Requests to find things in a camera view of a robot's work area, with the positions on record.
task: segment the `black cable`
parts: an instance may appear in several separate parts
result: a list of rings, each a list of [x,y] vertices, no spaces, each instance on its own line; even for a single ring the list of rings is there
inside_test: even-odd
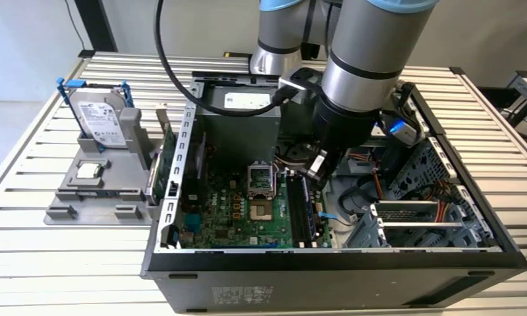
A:
[[[413,189],[411,191],[409,191],[402,198],[399,199],[401,201],[406,201],[409,200],[415,194],[418,194],[421,191],[423,191],[425,189],[433,188],[435,186],[435,184],[426,184],[425,186],[419,186],[417,187],[417,189]]]
[[[160,18],[162,18],[162,9],[164,6],[164,0],[158,0],[158,5],[156,5],[156,15],[155,15],[155,43],[156,43],[156,51],[158,51],[158,57],[160,58],[162,65],[164,67],[166,73],[176,86],[178,90],[182,92],[184,97],[194,102],[198,106],[200,106],[203,109],[208,110],[210,112],[223,115],[226,117],[254,117],[256,115],[264,114],[267,111],[270,111],[272,108],[276,106],[280,106],[283,102],[291,97],[294,97],[298,94],[298,89],[294,87],[290,87],[286,85],[283,88],[280,88],[275,95],[271,98],[271,103],[266,107],[254,110],[254,111],[230,111],[220,109],[218,107],[214,107],[203,102],[199,98],[196,98],[192,93],[188,91],[188,89],[184,87],[184,85],[180,83],[176,74],[172,71],[172,68],[170,67],[168,60],[166,59],[166,52],[164,52],[164,47],[162,44],[162,34],[160,34]]]
[[[338,207],[341,208],[341,210],[347,214],[347,215],[354,215],[354,214],[359,214],[363,212],[355,212],[353,210],[349,210],[345,206],[343,206],[343,201],[351,197],[354,194],[359,194],[361,197],[370,203],[375,203],[379,201],[378,197],[373,197],[367,194],[367,192],[365,192],[362,190],[362,186],[367,183],[371,182],[374,180],[373,174],[369,176],[363,176],[358,179],[358,183],[355,186],[353,186],[351,188],[349,188],[346,191],[342,192],[341,196],[338,197]]]
[[[330,32],[331,32],[331,18],[333,18],[333,8],[334,8],[334,4],[331,3],[330,7],[329,7],[329,14],[326,15],[326,27],[325,27],[325,40],[326,40],[326,44],[325,44],[325,54],[326,54],[326,59],[330,58],[331,56],[331,39],[330,39]]]
[[[349,227],[354,226],[354,224],[345,223],[343,221],[341,221],[341,219],[333,219],[333,220],[338,221],[343,226],[349,226]]]
[[[515,109],[510,112],[509,116],[506,117],[506,120],[510,120],[510,119],[513,118],[513,116],[515,115],[515,111],[517,111],[522,106],[525,106],[525,104],[526,104],[526,101],[522,102],[522,103],[519,103],[519,105],[515,107]]]
[[[68,0],[64,0],[64,3],[67,4],[68,16],[71,17],[71,22],[72,22],[74,30],[75,30],[75,32],[76,32],[76,35],[79,36],[79,39],[80,39],[82,49],[86,50],[87,48],[84,47],[84,41],[82,40],[79,28],[76,27],[76,24],[75,24],[75,22],[74,22],[72,12],[71,12],[71,6],[70,6],[70,4],[68,4]]]

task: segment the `sticker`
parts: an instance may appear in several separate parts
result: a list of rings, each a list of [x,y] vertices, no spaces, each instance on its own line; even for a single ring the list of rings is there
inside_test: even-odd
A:
[[[266,93],[238,93],[226,94],[226,109],[258,110],[271,103],[271,97]]]
[[[212,298],[219,305],[268,304],[272,286],[214,286]]]
[[[82,116],[94,139],[106,147],[127,146],[114,107],[103,102],[79,102]]]

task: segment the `slotted aluminum surface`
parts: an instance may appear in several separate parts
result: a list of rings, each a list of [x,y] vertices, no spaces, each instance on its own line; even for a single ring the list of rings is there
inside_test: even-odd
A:
[[[246,59],[168,58],[180,80],[191,71],[247,71]],[[323,63],[309,66],[322,69]],[[178,129],[184,97],[154,56],[98,53],[70,77],[119,84],[128,80],[143,126],[160,137],[155,108]],[[527,257],[527,149],[473,90],[446,68],[407,67],[477,182]],[[138,276],[146,227],[45,226],[45,207],[78,151],[78,126],[57,95],[0,167],[0,315],[168,315],[155,283]],[[375,312],[430,316],[527,315],[527,273],[445,310]],[[345,313],[366,315],[367,311]]]

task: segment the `white wall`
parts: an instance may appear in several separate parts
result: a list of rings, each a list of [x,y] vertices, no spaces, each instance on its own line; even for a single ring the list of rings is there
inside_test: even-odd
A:
[[[441,0],[409,61],[459,66],[479,86],[527,70],[527,0]]]
[[[156,53],[155,3],[104,0],[120,52]],[[70,4],[91,47],[74,0]],[[252,52],[258,0],[166,0],[164,8],[170,55]],[[527,70],[526,29],[527,0],[442,0],[410,65],[459,66],[477,84],[503,85],[515,70]],[[0,0],[0,100],[47,100],[55,79],[70,71],[80,49],[63,0]]]
[[[70,4],[91,47],[72,0]],[[0,0],[0,101],[47,100],[80,50],[63,0]]]
[[[155,0],[104,5],[120,51],[155,54]],[[258,0],[166,0],[163,17],[170,55],[252,52]],[[506,85],[527,70],[527,0],[441,0],[409,64],[459,66],[477,84]]]
[[[156,54],[156,0],[104,0],[118,48],[123,53]],[[258,0],[166,0],[162,36],[168,55],[222,57],[251,53],[259,29]]]

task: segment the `robotic arm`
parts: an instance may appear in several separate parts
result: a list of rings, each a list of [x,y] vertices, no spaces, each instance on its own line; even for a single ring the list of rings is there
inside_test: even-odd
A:
[[[338,25],[313,116],[321,153],[306,170],[319,186],[346,150],[371,135],[438,1],[346,0],[333,12]],[[262,0],[254,73],[290,73],[302,66],[301,43],[326,43],[326,2],[342,1]]]

